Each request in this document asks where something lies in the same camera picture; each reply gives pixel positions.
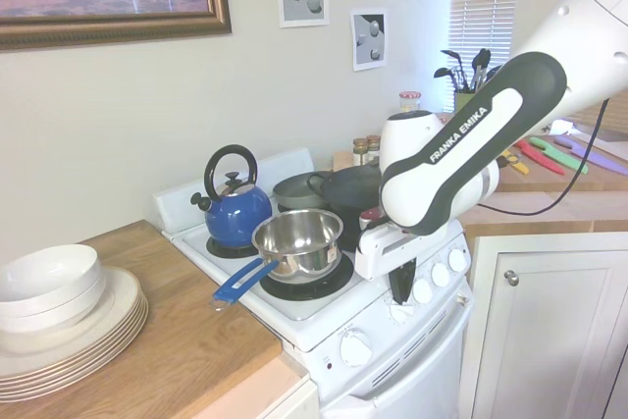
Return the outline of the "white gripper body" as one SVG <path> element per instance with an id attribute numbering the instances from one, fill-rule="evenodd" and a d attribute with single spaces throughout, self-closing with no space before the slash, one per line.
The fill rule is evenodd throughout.
<path id="1" fill-rule="evenodd" d="M 415 257 L 413 246 L 417 239 L 417 235 L 392 224 L 365 230 L 356 247 L 355 272 L 373 281 L 397 269 Z"/>

